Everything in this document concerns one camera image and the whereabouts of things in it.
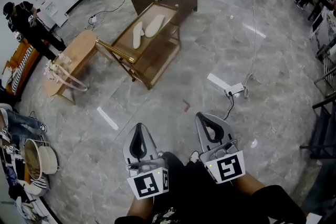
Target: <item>wooden cart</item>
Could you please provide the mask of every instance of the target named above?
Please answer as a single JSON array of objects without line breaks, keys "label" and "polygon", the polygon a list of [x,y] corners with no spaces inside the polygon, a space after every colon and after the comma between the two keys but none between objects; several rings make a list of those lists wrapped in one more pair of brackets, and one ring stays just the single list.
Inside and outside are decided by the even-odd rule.
[{"label": "wooden cart", "polygon": [[[112,45],[98,38],[96,42],[111,53],[132,81],[137,79],[150,90],[181,47],[180,28],[174,22],[177,10],[178,6],[170,7],[155,1],[119,35]],[[145,30],[158,14],[165,16],[159,32],[152,38],[142,36],[140,47],[133,49],[135,25],[142,22]]]}]

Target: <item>power cord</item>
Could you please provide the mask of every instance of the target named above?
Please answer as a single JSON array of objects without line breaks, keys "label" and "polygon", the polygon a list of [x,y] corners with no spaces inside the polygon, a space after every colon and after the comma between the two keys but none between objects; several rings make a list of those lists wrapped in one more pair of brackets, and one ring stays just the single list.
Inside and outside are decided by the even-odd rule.
[{"label": "power cord", "polygon": [[256,61],[256,58],[257,58],[257,29],[256,29],[256,22],[255,22],[255,17],[256,17],[256,12],[254,10],[254,1],[252,0],[252,9],[253,9],[253,26],[254,26],[254,31],[255,31],[255,43],[254,43],[254,57],[253,57],[253,61],[252,61],[252,71],[251,73],[247,76],[246,78],[246,82],[245,82],[245,85],[244,85],[244,98],[248,98],[250,92],[247,88],[247,82],[248,80],[250,79],[250,77],[253,75],[253,72],[254,72],[254,63]]},{"label": "power cord", "polygon": [[90,25],[90,26],[92,26],[91,27],[91,30],[93,31],[93,29],[96,27],[96,26],[98,26],[98,25],[100,25],[102,22],[103,22],[103,19],[99,22],[99,23],[91,23],[92,22],[92,19],[96,16],[96,15],[98,15],[98,14],[100,14],[100,13],[104,13],[104,12],[115,12],[117,9],[119,9],[123,4],[125,3],[125,0],[123,0],[123,2],[117,7],[117,8],[115,8],[114,10],[103,10],[103,11],[101,11],[101,12],[97,12],[96,14],[94,14],[94,15],[92,15],[89,19],[88,19],[88,24]]},{"label": "power cord", "polygon": [[226,117],[225,117],[223,120],[226,120],[226,119],[227,119],[227,117],[229,117],[229,115],[230,115],[230,112],[231,112],[232,108],[233,108],[233,107],[234,107],[234,105],[235,105],[235,100],[234,100],[234,98],[233,98],[233,95],[232,95],[232,93],[231,93],[231,92],[229,92],[228,94],[229,94],[229,96],[231,96],[231,98],[232,98],[232,106],[231,106],[231,108],[230,108],[229,112],[227,113]]}]

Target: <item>white insole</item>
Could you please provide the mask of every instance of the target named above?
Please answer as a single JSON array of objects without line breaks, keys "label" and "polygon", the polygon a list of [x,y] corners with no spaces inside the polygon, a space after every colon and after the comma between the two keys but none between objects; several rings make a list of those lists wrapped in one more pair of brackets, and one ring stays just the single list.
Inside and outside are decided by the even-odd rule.
[{"label": "white insole", "polygon": [[138,22],[133,29],[133,48],[138,49],[141,44],[142,22]]},{"label": "white insole", "polygon": [[149,38],[154,37],[156,33],[159,32],[163,21],[164,21],[164,15],[162,14],[156,15],[154,20],[152,20],[150,24],[147,26],[145,30],[145,36]]}]

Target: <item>shelf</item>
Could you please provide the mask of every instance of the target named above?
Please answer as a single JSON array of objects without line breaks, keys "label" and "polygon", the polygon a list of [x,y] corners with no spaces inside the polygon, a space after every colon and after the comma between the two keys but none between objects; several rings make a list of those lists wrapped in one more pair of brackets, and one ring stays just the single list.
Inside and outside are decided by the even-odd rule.
[{"label": "shelf", "polygon": [[[135,19],[130,26],[125,29],[120,36],[113,42],[111,47],[113,52],[120,57],[124,58],[130,63],[136,63],[147,48],[153,42],[157,42],[160,39],[161,42],[166,42],[177,31],[178,26],[172,24],[172,19],[177,13],[177,8],[169,7],[160,3],[152,3],[147,9],[145,9],[137,19]],[[141,45],[138,49],[133,49],[133,29],[138,22],[142,22],[143,29],[145,30],[149,23],[156,17],[156,15],[164,15],[164,21],[162,27],[152,38],[145,36],[141,37]]]},{"label": "shelf", "polygon": [[151,46],[134,65],[134,69],[153,86],[179,49],[179,42],[173,38],[161,46]]}]

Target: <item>white cable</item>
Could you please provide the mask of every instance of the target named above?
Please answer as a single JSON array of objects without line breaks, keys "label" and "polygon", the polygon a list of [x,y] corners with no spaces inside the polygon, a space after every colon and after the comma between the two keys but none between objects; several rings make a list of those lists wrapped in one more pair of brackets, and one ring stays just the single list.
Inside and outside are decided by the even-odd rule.
[{"label": "white cable", "polygon": [[253,75],[254,72],[254,62],[256,61],[256,57],[257,57],[257,29],[256,29],[256,22],[255,22],[255,17],[256,17],[256,13],[254,10],[254,2],[252,0],[252,9],[253,9],[253,26],[254,26],[254,31],[255,31],[255,43],[254,43],[254,57],[253,57],[253,61],[252,61],[252,72],[247,76],[245,85],[244,85],[244,98],[248,98],[250,92],[247,88],[247,82],[249,80],[249,78]]}]

